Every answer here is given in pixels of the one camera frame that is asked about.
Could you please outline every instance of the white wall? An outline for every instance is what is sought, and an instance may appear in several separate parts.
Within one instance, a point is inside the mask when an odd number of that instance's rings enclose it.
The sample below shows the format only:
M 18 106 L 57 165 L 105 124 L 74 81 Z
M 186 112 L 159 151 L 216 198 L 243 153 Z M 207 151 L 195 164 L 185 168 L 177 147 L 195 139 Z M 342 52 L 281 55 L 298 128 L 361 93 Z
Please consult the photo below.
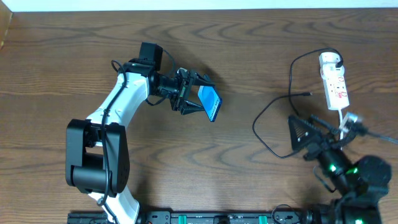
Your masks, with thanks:
M 398 7 L 398 0 L 2 0 L 13 12 Z

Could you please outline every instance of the power outlet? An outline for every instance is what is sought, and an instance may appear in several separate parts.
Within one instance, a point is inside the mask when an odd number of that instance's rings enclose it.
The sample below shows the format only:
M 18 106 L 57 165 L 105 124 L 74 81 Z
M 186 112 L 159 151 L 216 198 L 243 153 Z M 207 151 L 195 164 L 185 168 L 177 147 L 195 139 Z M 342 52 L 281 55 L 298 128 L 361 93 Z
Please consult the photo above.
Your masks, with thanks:
M 340 56 L 333 52 L 325 52 L 319 56 L 320 73 L 325 88 L 326 102 L 329 110 L 341 110 L 349 106 L 348 92 L 344 79 L 344 66 L 336 68 Z

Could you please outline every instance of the black bracket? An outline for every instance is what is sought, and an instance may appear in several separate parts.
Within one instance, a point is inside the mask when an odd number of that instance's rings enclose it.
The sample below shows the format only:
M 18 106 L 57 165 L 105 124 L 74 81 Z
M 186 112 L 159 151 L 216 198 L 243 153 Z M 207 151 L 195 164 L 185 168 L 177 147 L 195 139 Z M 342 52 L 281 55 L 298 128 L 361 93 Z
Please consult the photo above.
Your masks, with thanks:
M 130 162 L 124 126 L 111 123 L 105 126 L 108 147 L 109 170 L 111 171 L 110 197 L 121 193 L 129 177 Z M 73 119 L 67 127 L 66 180 L 81 193 L 103 193 L 106 185 L 104 159 L 101 154 L 86 151 L 101 141 L 100 124 L 90 120 Z

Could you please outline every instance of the blue object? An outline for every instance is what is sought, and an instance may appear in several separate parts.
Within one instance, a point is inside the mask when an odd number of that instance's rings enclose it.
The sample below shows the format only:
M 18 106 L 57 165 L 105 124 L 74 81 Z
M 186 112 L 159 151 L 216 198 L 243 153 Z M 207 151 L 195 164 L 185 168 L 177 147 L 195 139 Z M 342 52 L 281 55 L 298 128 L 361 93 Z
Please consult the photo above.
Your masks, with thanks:
M 211 122 L 216 120 L 223 100 L 213 86 L 199 87 L 198 97 Z

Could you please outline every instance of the power strip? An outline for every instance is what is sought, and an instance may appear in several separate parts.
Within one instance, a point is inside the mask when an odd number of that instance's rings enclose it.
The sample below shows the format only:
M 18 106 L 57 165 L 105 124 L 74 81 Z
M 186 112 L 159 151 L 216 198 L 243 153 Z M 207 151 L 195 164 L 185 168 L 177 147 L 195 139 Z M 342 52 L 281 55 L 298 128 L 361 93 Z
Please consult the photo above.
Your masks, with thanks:
M 320 72 L 329 110 L 341 110 L 349 106 L 344 66 L 336 68 L 339 61 L 340 56 L 333 52 L 324 52 L 319 56 Z

